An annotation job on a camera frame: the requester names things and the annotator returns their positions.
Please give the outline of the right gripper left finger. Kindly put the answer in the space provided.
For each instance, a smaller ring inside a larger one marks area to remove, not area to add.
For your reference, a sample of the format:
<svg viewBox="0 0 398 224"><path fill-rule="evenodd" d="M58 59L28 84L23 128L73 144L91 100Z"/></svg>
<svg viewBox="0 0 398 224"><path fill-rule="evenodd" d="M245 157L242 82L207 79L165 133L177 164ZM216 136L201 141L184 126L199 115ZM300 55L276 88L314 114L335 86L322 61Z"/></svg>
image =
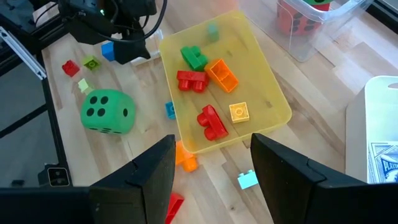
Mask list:
<svg viewBox="0 0 398 224"><path fill-rule="evenodd" d="M169 134L91 186L0 188L0 224L165 224L174 175Z"/></svg>

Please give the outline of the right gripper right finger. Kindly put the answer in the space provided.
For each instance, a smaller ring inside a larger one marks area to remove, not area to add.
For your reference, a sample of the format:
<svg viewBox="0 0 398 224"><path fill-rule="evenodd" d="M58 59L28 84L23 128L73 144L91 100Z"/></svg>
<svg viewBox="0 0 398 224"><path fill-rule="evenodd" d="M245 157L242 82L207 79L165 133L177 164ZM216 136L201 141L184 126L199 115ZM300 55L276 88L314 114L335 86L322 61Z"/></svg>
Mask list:
<svg viewBox="0 0 398 224"><path fill-rule="evenodd" d="M259 133L250 149L274 224L398 224L398 184L367 184Z"/></svg>

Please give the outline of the blue single-stud toy block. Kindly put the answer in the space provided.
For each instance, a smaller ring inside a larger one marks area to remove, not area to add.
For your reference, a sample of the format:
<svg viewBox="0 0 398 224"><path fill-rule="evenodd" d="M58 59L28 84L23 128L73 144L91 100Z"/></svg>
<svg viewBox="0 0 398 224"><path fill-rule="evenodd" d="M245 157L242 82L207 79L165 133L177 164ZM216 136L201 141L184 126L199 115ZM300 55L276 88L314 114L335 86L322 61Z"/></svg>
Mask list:
<svg viewBox="0 0 398 224"><path fill-rule="evenodd" d="M107 42L101 45L101 53L105 59L112 62L115 60L114 56L114 44L113 42Z"/></svg>

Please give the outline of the lime small toy brick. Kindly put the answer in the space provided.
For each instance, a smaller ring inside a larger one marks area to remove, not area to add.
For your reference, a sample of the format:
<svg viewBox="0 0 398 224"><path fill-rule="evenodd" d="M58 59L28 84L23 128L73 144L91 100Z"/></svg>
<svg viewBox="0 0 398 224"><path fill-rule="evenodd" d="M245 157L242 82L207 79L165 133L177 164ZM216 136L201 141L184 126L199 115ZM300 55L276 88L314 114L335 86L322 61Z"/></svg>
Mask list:
<svg viewBox="0 0 398 224"><path fill-rule="evenodd" d="M93 55L86 56L82 64L89 70L94 70L101 65L100 61Z"/></svg>

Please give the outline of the mint small toy brick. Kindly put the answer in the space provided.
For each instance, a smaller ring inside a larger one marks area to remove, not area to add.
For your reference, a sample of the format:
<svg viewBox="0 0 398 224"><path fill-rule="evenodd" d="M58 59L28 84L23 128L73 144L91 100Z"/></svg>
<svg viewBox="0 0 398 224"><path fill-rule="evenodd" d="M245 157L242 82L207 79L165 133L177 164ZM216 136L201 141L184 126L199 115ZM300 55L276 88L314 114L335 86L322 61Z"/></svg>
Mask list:
<svg viewBox="0 0 398 224"><path fill-rule="evenodd" d="M240 188L244 190L257 185L259 182L256 173L253 170L248 170L246 173L240 173L238 175L238 183Z"/></svg>

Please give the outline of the red two-stud toy block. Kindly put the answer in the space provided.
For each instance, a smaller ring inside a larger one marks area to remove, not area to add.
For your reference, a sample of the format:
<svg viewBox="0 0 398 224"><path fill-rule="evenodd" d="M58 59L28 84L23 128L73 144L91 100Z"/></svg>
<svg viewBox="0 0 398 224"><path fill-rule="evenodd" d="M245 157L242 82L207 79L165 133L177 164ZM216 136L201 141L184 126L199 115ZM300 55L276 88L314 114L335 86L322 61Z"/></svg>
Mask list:
<svg viewBox="0 0 398 224"><path fill-rule="evenodd" d="M180 194L171 193L165 224L171 224L172 220L174 219L180 207L182 206L184 200L185 200L184 197L181 196Z"/></svg>
<svg viewBox="0 0 398 224"><path fill-rule="evenodd" d="M202 113L197 116L197 121L200 126L205 128L204 135L209 141L225 138L229 134L218 113L211 105L202 108Z"/></svg>
<svg viewBox="0 0 398 224"><path fill-rule="evenodd" d="M202 93L209 84L209 77L205 72L179 70L177 72L177 80L180 91L193 90L194 92Z"/></svg>

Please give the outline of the green toy block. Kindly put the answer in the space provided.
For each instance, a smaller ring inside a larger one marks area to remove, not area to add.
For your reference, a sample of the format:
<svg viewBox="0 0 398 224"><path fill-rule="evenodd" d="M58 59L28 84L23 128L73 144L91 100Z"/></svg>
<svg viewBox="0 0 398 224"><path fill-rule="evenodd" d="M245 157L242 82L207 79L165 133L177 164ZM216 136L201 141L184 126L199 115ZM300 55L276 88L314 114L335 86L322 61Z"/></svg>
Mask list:
<svg viewBox="0 0 398 224"><path fill-rule="evenodd" d="M198 46L182 47L180 53L187 65L196 72L204 72L208 63L208 58L202 54Z"/></svg>

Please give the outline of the orange hollow toy block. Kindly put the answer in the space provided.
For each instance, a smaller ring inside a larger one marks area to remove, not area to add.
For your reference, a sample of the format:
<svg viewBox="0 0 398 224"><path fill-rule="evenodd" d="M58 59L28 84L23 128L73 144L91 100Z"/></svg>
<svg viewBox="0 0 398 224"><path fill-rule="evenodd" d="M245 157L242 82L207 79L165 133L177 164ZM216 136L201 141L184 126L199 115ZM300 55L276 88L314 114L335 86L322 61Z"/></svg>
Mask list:
<svg viewBox="0 0 398 224"><path fill-rule="evenodd" d="M239 84L234 73L221 58L208 63L205 72L226 93L232 92Z"/></svg>

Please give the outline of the yellow small toy brick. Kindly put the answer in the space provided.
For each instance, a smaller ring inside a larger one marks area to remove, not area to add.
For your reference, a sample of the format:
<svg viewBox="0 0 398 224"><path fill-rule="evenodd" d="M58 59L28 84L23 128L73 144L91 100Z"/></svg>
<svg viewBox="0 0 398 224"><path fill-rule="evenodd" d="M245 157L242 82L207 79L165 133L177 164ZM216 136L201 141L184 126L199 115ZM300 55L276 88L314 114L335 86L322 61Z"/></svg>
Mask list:
<svg viewBox="0 0 398 224"><path fill-rule="evenodd" d="M246 102L229 105L229 110L233 123L249 121L249 111Z"/></svg>

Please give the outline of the yellow translucent tray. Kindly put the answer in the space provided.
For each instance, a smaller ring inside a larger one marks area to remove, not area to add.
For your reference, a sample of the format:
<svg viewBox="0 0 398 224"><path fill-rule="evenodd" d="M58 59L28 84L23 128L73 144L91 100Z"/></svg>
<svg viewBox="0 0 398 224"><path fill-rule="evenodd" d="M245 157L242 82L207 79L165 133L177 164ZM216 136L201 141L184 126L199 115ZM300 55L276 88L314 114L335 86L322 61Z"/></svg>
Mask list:
<svg viewBox="0 0 398 224"><path fill-rule="evenodd" d="M198 46L208 62L221 58L239 81L230 93L213 80L202 93L180 91L177 72L190 71L180 49ZM268 133L292 116L280 86L242 11L231 11L163 39L159 46L185 149L193 154L246 140L252 133ZM233 123L229 105L246 102L249 121ZM229 134L209 141L197 116L206 105L214 107Z"/></svg>

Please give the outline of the white plastic bin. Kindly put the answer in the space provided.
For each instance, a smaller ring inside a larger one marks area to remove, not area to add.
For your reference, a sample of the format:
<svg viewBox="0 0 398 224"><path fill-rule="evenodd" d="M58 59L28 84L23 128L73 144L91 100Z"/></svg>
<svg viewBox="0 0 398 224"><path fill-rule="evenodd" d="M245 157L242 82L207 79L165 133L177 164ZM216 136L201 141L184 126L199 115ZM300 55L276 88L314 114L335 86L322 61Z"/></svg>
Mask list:
<svg viewBox="0 0 398 224"><path fill-rule="evenodd" d="M398 141L398 76L378 76L346 108L346 174L368 183L369 143L390 141Z"/></svg>

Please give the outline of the red foam dice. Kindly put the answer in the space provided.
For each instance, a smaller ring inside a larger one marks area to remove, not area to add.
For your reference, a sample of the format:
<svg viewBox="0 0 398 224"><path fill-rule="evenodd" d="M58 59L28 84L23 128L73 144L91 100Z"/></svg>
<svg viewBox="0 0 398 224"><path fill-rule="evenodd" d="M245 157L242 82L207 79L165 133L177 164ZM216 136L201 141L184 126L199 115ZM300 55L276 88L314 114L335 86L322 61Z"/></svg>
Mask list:
<svg viewBox="0 0 398 224"><path fill-rule="evenodd" d="M321 22L309 19L284 0L278 0L277 26L281 33L292 36L309 35L321 25Z"/></svg>

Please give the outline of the clear plastic storage bin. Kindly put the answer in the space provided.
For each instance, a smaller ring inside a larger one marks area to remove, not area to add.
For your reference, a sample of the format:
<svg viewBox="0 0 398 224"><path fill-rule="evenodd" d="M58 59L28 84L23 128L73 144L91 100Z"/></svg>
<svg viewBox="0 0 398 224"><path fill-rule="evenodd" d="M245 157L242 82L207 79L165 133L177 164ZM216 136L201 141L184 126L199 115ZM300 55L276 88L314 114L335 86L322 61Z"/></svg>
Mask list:
<svg viewBox="0 0 398 224"><path fill-rule="evenodd" d="M309 35L292 36L281 33L277 26L278 0L238 0L246 17L286 50L294 59L304 62L332 44L374 0L333 0L329 4L311 6L304 0L284 0L321 26Z"/></svg>

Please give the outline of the orange tall toy block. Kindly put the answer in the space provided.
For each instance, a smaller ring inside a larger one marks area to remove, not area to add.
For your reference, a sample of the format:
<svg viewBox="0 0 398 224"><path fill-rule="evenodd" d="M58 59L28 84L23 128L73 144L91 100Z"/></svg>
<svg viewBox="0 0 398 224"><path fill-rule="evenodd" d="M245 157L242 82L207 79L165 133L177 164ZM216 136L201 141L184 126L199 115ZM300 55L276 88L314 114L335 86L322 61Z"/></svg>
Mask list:
<svg viewBox="0 0 398 224"><path fill-rule="evenodd" d="M195 171L198 163L194 154L185 150L182 141L176 142L175 165L181 165L185 172Z"/></svg>

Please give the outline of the blue playing card deck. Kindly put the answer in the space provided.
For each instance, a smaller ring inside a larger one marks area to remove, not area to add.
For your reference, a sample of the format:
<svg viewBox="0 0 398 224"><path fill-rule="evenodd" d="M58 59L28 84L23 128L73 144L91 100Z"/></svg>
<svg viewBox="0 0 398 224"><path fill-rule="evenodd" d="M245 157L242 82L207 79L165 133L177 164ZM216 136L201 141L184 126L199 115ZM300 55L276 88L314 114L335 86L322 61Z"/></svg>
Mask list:
<svg viewBox="0 0 398 224"><path fill-rule="evenodd" d="M398 183L398 141L369 143L368 183Z"/></svg>

